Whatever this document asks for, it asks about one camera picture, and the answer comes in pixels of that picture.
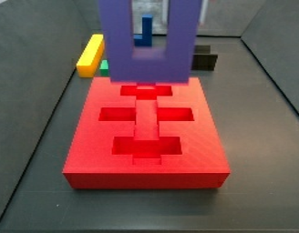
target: red puzzle board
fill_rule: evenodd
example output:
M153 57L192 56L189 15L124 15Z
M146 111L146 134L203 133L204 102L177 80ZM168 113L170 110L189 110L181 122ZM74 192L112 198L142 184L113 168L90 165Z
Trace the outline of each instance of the red puzzle board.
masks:
M211 188L229 174L201 86L94 77L62 174L73 188Z

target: gray floor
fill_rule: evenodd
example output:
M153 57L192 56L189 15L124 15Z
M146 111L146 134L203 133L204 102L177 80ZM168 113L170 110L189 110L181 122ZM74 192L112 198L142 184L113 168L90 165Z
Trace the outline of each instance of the gray floor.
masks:
M299 118L236 38L197 72L232 174L213 190L71 190L61 168L89 87L73 76L1 230L299 229Z

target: gray wall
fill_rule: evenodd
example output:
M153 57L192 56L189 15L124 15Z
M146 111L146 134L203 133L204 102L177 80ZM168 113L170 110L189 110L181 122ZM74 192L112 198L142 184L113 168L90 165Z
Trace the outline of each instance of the gray wall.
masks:
M74 0L81 15L93 32L101 31L97 17L96 0ZM209 0L205 24L199 28L200 35L240 36L251 19L265 0ZM161 0L133 0L134 33L141 32L141 15L150 13L153 33L165 34L166 26L161 23Z
M70 0L0 4L0 217L88 36Z
M299 0L267 0L241 40L299 112Z

